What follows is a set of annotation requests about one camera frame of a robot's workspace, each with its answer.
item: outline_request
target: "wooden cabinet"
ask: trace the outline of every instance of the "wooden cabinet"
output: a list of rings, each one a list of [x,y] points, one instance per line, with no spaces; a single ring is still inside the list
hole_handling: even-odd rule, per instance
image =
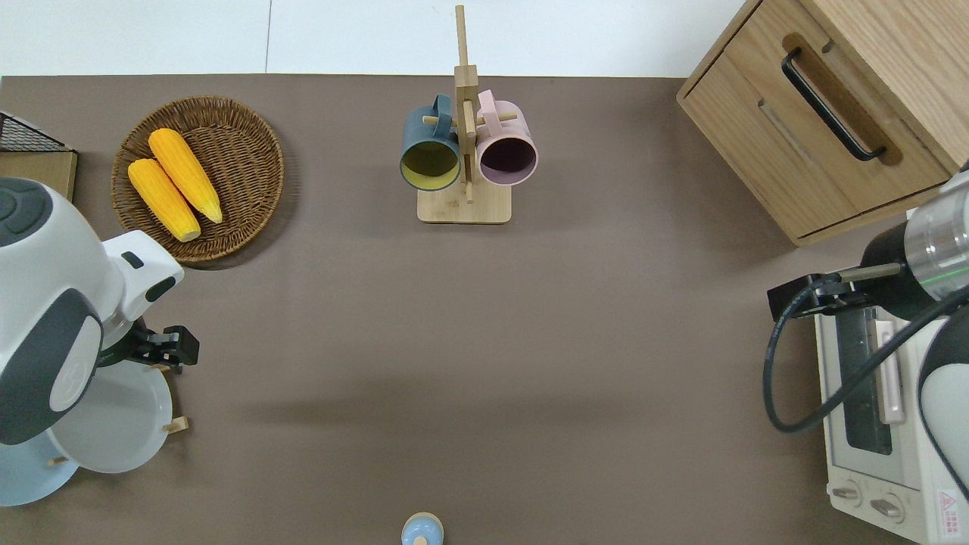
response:
[[[969,1],[749,0],[677,100],[795,244],[845,232],[969,159]]]

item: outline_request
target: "corn cob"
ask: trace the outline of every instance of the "corn cob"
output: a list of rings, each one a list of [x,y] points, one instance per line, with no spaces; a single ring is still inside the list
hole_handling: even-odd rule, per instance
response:
[[[185,139],[172,129],[157,129],[148,136],[148,146],[189,204],[213,223],[221,223],[219,196]]]
[[[139,159],[128,165],[128,179],[135,186],[151,213],[174,237],[182,242],[196,239],[202,232],[185,199],[154,159]]]

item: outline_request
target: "wicker basket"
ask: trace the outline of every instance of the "wicker basket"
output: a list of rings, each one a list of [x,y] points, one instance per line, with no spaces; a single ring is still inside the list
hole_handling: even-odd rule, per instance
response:
[[[128,165],[151,157],[148,135],[168,127],[181,133],[208,174],[222,207],[222,223],[196,213],[202,234],[179,242],[148,210],[128,179]],[[256,237],[279,204],[283,153],[258,114],[223,97],[199,96],[163,106],[128,134],[114,158],[111,200],[125,229],[146,232],[183,265],[225,257]]]

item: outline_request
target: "mug rack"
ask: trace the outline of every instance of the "mug rack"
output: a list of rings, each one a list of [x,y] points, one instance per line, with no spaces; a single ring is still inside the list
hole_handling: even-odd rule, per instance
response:
[[[454,67],[455,115],[461,172],[455,182],[437,191],[418,191],[418,219],[425,223],[508,223],[512,219],[512,188],[484,179],[475,152],[477,127],[485,120],[475,117],[478,99],[478,67],[468,63],[468,45],[464,26],[464,6],[455,8],[457,16],[457,53]],[[515,118],[505,114],[501,120]],[[425,116],[424,123],[438,119]]]

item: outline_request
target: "brown table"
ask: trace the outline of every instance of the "brown table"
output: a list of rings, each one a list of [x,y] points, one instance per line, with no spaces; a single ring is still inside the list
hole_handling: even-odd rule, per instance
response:
[[[676,106],[682,80],[484,78],[538,172],[504,226],[425,225],[398,126],[450,78],[3,78],[0,108],[80,152],[102,238],[114,153],[170,100],[233,97],[287,161],[265,232],[145,316],[184,324],[192,429],[126,474],[0,509],[3,543],[902,543],[834,510],[820,432],[761,402],[765,289],[855,264],[882,223],[795,249]],[[819,401],[813,327],[778,370]]]

